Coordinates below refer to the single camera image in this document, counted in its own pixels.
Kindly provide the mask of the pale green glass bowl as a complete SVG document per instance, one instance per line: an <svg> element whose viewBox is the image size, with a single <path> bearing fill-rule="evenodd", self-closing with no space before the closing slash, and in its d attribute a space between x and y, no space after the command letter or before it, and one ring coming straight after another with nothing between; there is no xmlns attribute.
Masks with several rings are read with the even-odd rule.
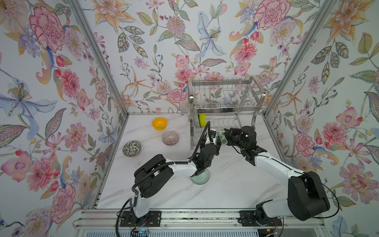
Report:
<svg viewBox="0 0 379 237"><path fill-rule="evenodd" d="M196 185L204 185L210 179L210 173L208 169L205 169L203 173L190 177L191 181Z"/></svg>

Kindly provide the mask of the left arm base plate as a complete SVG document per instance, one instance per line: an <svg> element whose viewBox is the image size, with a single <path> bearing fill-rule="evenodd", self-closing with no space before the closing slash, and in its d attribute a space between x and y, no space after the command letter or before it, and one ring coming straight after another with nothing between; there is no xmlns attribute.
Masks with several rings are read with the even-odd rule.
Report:
<svg viewBox="0 0 379 237"><path fill-rule="evenodd" d="M123 211L119 220L121 227L159 227L161 211L149 211L147 215L137 218L131 210Z"/></svg>

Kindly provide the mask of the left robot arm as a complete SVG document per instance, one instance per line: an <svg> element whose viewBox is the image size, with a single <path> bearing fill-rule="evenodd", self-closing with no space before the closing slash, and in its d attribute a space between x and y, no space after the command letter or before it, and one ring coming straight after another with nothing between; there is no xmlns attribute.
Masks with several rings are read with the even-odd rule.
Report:
<svg viewBox="0 0 379 237"><path fill-rule="evenodd" d="M134 201L132 210L137 218L146 216L150 209L150 198L156 195L173 176L198 177L212 164L219 155L222 142L214 138L199 141L200 152L185 161L171 161L158 154L140 167L135 173L132 186Z"/></svg>

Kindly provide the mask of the green leaf pattern bowl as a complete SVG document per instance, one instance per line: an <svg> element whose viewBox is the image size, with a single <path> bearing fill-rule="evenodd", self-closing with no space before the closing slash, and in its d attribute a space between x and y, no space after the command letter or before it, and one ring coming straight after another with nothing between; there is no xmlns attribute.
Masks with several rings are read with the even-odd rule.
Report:
<svg viewBox="0 0 379 237"><path fill-rule="evenodd" d="M217 137L219 137L221 139L222 146L227 145L227 139L226 139L226 135L225 135L225 131L224 130L218 131L217 132Z"/></svg>

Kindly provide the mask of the lime green plastic bowl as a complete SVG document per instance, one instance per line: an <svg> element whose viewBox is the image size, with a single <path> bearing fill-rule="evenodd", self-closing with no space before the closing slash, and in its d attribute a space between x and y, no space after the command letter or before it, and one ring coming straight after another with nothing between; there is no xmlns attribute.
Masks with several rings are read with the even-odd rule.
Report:
<svg viewBox="0 0 379 237"><path fill-rule="evenodd" d="M198 121L199 121L200 127L205 128L205 126L207 124L206 115L205 114L200 114L198 116Z"/></svg>

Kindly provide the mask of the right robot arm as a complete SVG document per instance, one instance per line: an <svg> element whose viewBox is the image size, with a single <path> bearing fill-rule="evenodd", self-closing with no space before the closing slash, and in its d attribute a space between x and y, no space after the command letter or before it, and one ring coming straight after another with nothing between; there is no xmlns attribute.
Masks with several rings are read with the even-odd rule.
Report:
<svg viewBox="0 0 379 237"><path fill-rule="evenodd" d="M257 145L253 126L226 128L224 131L227 145L238 147L247 162L268 172L287 187L286 198L256 205L254 218L258 223L263 224L275 217L306 221L329 211L330 203L323 183L315 172L304 172L264 155L266 150Z"/></svg>

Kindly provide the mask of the purple striped glass bowl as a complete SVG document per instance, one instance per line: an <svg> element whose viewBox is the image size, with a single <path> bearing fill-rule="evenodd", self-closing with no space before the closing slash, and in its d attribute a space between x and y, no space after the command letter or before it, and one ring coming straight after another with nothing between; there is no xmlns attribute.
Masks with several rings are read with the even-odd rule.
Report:
<svg viewBox="0 0 379 237"><path fill-rule="evenodd" d="M168 131L162 136L162 142L167 146L174 146L179 142L180 136L175 131Z"/></svg>

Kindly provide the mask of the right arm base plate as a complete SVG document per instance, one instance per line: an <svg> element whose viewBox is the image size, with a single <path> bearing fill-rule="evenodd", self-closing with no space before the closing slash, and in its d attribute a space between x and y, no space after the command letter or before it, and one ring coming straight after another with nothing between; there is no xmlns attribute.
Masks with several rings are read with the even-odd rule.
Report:
<svg viewBox="0 0 379 237"><path fill-rule="evenodd" d="M243 227L281 227L281 218L267 217L260 210L241 210L239 211L238 223Z"/></svg>

